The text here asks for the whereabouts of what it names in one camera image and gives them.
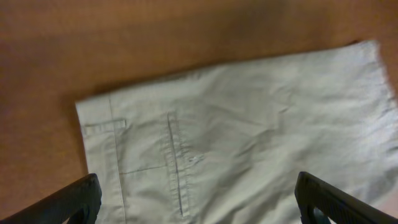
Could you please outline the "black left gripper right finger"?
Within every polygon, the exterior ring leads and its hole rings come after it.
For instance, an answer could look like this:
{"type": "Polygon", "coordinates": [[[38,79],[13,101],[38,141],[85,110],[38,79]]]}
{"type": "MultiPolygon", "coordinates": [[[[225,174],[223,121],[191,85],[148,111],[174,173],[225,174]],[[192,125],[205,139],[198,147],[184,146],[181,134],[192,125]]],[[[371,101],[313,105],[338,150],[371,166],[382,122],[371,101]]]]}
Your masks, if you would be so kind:
{"type": "Polygon", "coordinates": [[[324,182],[300,172],[295,198],[303,224],[397,224],[394,218],[324,182]]]}

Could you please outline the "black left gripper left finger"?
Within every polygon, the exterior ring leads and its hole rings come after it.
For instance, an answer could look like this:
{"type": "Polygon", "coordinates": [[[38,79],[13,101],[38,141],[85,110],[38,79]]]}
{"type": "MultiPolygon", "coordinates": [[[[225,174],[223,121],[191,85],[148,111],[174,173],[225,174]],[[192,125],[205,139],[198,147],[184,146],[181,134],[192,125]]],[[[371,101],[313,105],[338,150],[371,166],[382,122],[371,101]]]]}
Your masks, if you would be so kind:
{"type": "Polygon", "coordinates": [[[39,202],[1,220],[2,224],[94,224],[102,191],[96,174],[88,174],[39,202]]]}

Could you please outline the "khaki green shorts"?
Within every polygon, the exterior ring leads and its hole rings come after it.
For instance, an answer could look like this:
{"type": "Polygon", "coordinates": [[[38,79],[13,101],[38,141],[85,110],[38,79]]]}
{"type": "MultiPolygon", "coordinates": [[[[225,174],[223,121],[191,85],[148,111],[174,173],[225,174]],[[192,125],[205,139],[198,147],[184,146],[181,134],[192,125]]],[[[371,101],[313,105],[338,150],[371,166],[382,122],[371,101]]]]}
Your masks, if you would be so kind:
{"type": "Polygon", "coordinates": [[[397,104],[374,40],[203,68],[76,104],[98,223],[298,223],[309,172],[397,191],[397,104]]]}

